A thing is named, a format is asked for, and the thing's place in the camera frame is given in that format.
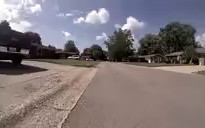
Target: tree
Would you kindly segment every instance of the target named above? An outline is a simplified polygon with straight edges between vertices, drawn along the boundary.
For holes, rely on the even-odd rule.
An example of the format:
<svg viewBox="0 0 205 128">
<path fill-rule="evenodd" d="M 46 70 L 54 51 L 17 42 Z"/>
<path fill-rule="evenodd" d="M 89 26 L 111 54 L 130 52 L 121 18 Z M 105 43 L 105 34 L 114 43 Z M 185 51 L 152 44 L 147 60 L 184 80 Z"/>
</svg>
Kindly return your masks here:
<svg viewBox="0 0 205 128">
<path fill-rule="evenodd" d="M 189 46 L 196 45 L 196 30 L 189 24 L 171 22 L 160 29 L 159 36 L 164 46 L 165 54 L 184 51 Z"/>
<path fill-rule="evenodd" d="M 108 56 L 115 61 L 121 61 L 134 54 L 133 36 L 130 30 L 117 30 L 105 41 L 108 48 Z"/>
<path fill-rule="evenodd" d="M 83 53 L 82 53 L 83 56 L 90 56 L 92 57 L 92 51 L 90 48 L 85 48 L 83 49 Z"/>
<path fill-rule="evenodd" d="M 33 44 L 42 45 L 41 36 L 35 32 L 25 32 L 24 33 L 25 40 L 31 42 Z"/>
<path fill-rule="evenodd" d="M 73 40 L 67 41 L 67 43 L 65 44 L 65 47 L 64 47 L 64 51 L 65 52 L 76 52 L 76 53 L 79 53 L 79 50 L 76 47 L 76 45 L 75 45 Z"/>
<path fill-rule="evenodd" d="M 89 56 L 94 60 L 104 60 L 106 58 L 103 49 L 98 44 L 93 44 L 90 48 L 85 48 L 82 55 Z"/>
<path fill-rule="evenodd" d="M 198 53 L 195 51 L 195 47 L 187 47 L 182 55 L 182 59 L 186 60 L 187 64 L 190 62 L 198 64 Z"/>
<path fill-rule="evenodd" d="M 102 48 L 100 47 L 100 45 L 98 44 L 93 44 L 91 47 L 91 52 L 92 52 L 92 57 L 95 60 L 104 60 L 105 59 L 105 55 L 103 53 Z"/>
<path fill-rule="evenodd" d="M 138 49 L 139 55 L 149 54 L 163 54 L 162 44 L 159 35 L 147 34 L 139 40 L 140 47 Z"/>
</svg>

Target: road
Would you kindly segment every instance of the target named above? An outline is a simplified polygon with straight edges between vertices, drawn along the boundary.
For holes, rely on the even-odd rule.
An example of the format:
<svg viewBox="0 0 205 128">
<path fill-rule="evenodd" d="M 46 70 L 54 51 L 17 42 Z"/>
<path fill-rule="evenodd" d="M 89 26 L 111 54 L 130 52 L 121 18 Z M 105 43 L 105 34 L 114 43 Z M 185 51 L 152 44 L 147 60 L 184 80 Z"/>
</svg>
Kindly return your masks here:
<svg viewBox="0 0 205 128">
<path fill-rule="evenodd" d="M 65 128 L 205 128 L 205 76 L 104 63 Z"/>
</svg>

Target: street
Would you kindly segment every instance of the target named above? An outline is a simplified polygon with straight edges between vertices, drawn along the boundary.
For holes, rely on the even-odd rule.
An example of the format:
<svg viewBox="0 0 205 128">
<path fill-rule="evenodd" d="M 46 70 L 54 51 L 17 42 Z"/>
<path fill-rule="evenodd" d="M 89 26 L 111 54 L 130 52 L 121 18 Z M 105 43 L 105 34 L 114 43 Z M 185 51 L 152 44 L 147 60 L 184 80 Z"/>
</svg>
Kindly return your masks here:
<svg viewBox="0 0 205 128">
<path fill-rule="evenodd" d="M 205 128 L 205 76 L 103 63 L 65 128 Z"/>
</svg>

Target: concrete driveway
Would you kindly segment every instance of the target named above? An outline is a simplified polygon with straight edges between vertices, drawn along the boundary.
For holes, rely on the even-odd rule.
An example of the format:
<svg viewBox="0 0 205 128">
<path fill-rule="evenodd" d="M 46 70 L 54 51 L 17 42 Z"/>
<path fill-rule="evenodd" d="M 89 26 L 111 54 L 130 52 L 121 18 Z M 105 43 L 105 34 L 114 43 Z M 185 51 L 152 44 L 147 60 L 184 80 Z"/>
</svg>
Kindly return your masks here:
<svg viewBox="0 0 205 128">
<path fill-rule="evenodd" d="M 205 76 L 104 63 L 65 128 L 205 128 Z"/>
<path fill-rule="evenodd" d="M 179 72 L 179 73 L 193 73 L 204 71 L 205 66 L 166 66 L 166 67 L 153 67 L 152 69 L 161 69 L 165 71 Z"/>
<path fill-rule="evenodd" d="M 14 66 L 9 61 L 0 61 L 0 86 L 8 86 L 23 81 L 55 74 L 73 69 L 71 66 L 60 66 L 56 64 L 23 61 L 22 65 Z"/>
</svg>

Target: green lawn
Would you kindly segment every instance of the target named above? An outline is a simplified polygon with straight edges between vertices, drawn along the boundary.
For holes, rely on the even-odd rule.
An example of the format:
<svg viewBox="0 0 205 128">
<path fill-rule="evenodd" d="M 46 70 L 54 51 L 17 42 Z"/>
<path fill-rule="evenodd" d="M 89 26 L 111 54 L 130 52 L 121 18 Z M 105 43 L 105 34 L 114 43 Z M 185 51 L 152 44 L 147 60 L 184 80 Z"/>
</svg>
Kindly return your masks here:
<svg viewBox="0 0 205 128">
<path fill-rule="evenodd" d="M 136 66 L 145 66 L 145 67 L 164 67 L 164 66 L 191 66 L 193 64 L 156 64 L 156 63 L 140 63 L 140 62 L 124 62 L 125 64 L 136 65 Z"/>
<path fill-rule="evenodd" d="M 30 59 L 30 61 L 40 61 L 48 62 L 61 65 L 70 65 L 78 67 L 96 67 L 100 62 L 99 61 L 86 61 L 86 60 L 68 60 L 68 59 Z"/>
</svg>

